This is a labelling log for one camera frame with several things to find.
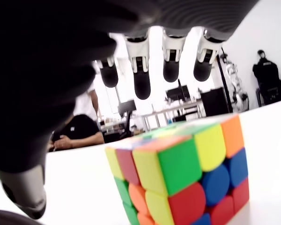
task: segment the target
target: table surface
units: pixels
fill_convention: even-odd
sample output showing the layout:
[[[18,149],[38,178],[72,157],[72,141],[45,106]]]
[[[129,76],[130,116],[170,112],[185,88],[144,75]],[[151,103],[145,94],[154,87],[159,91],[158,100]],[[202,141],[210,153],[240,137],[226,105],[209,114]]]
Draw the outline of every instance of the table surface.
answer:
[[[250,201],[229,225],[281,225],[281,102],[240,115]],[[129,225],[104,146],[49,153],[44,225]],[[0,209],[24,215],[0,185]]]
[[[144,114],[144,115],[138,115],[138,116],[140,116],[140,117],[155,116],[155,115],[158,115],[158,114],[161,114],[161,113],[174,111],[174,110],[178,110],[178,109],[182,109],[182,108],[195,107],[195,106],[199,105],[201,102],[202,102],[202,99],[198,99],[195,102],[185,102],[181,105],[169,107],[167,109],[163,109],[163,110],[160,110],[160,111],[154,111],[152,113],[148,113],[148,114]]]

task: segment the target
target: person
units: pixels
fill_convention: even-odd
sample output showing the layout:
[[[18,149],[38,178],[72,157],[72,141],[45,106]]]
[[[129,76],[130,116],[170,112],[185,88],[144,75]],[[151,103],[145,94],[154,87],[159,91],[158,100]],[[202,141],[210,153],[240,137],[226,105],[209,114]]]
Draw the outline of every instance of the person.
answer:
[[[94,88],[94,83],[92,83],[86,92],[77,97],[74,115],[85,114],[97,123],[98,109],[98,96]]]
[[[49,151],[59,151],[103,143],[102,133],[89,116],[72,114],[65,125],[53,133],[48,148]]]

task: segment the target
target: red square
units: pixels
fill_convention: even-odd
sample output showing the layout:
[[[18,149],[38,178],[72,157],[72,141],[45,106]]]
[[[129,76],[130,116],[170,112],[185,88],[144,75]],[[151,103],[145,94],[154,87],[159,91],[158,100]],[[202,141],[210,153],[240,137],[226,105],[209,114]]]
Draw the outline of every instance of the red square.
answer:
[[[212,225],[224,225],[234,216],[233,198],[224,197],[216,206],[208,208]]]
[[[203,215],[206,205],[204,189],[196,182],[169,197],[169,204],[175,225],[191,224]]]
[[[135,168],[131,150],[116,149],[118,163],[124,178],[135,185],[140,184],[140,179]]]
[[[237,213],[249,201],[249,180],[246,178],[241,184],[232,190],[234,212]]]

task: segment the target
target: computer monitor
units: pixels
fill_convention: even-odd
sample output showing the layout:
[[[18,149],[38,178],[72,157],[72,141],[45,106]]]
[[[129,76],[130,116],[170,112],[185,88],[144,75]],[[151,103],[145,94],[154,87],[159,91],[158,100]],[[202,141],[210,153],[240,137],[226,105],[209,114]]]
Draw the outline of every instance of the computer monitor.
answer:
[[[184,85],[181,88],[182,88],[182,91],[179,87],[167,90],[166,91],[167,97],[170,98],[173,101],[177,101],[177,100],[180,100],[180,99],[185,101],[186,99],[190,98],[191,96],[188,92],[187,86]]]

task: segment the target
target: person's arm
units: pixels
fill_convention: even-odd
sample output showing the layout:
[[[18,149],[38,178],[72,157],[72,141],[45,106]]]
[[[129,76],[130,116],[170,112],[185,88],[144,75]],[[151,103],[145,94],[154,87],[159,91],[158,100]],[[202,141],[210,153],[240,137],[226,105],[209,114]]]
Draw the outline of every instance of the person's arm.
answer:
[[[104,144],[103,135],[101,132],[97,132],[96,134],[89,136],[87,138],[83,139],[75,139],[71,140],[72,148],[82,148],[90,145],[96,145],[96,144]]]
[[[98,96],[95,90],[91,90],[88,93],[89,97],[92,99],[93,107],[95,109],[96,114],[98,113],[99,104],[98,104]]]

